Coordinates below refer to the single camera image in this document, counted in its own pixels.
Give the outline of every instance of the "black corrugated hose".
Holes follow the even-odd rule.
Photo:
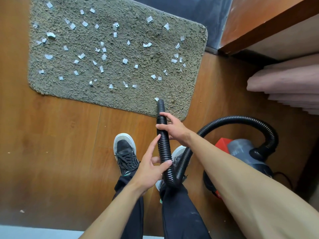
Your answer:
[[[167,119],[164,116],[160,116],[160,112],[165,111],[164,101],[158,100],[157,102],[157,124],[167,124]],[[265,161],[267,157],[272,154],[277,145],[278,145],[278,135],[273,127],[267,124],[264,121],[258,120],[252,117],[246,116],[227,116],[222,117],[217,120],[214,120],[200,129],[197,134],[201,137],[205,137],[208,133],[213,131],[216,128],[227,124],[246,124],[250,125],[259,131],[261,131],[265,136],[265,142],[259,146],[258,148],[252,149],[249,154],[253,158],[259,161]],[[157,134],[161,134],[161,137],[158,144],[159,149],[159,157],[161,163],[172,159],[171,154],[171,147],[169,144],[168,133],[166,131],[158,130]],[[192,156],[193,152],[190,148],[186,148],[178,165],[177,168],[174,169],[174,166],[171,165],[169,169],[167,169],[163,173],[163,179],[167,186],[172,188],[178,188],[181,185],[185,170],[188,166],[189,160]]]

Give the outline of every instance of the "person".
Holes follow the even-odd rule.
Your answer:
[[[153,165],[159,162],[152,153],[160,135],[151,142],[141,162],[136,158],[133,139],[125,133],[117,135],[114,154],[121,177],[115,186],[114,199],[83,233],[82,239],[142,238],[142,195],[155,183],[162,200],[165,238],[210,238],[187,189],[183,185],[170,189],[160,180],[172,163],[177,164],[185,147],[197,156],[245,237],[319,238],[319,213],[312,206],[277,181],[216,148],[173,115],[165,112],[160,115],[171,122],[156,127],[166,130],[170,139],[183,146],[173,153],[174,162]]]

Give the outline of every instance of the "forearm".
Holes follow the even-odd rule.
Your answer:
[[[247,238],[317,238],[319,213],[292,191],[195,133],[189,146]]]
[[[83,233],[81,239],[119,239],[141,191],[128,184],[105,211]]]

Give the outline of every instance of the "pink curtain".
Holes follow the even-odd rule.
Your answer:
[[[319,54],[265,66],[249,78],[247,90],[265,92],[269,100],[319,115]]]

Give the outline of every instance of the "shoe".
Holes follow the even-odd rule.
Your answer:
[[[174,152],[172,153],[172,161],[173,161],[173,165],[174,165],[175,168],[177,167],[178,162],[181,160],[181,157],[182,157],[183,152],[185,151],[185,149],[186,149],[186,147],[181,145],[178,148],[176,148],[174,150]],[[156,182],[155,186],[156,186],[158,191],[161,189],[163,184],[164,184],[164,180],[163,179],[162,180],[158,180]]]
[[[129,134],[118,134],[114,139],[113,150],[121,175],[126,176],[137,170],[139,161],[136,157],[136,146]]]

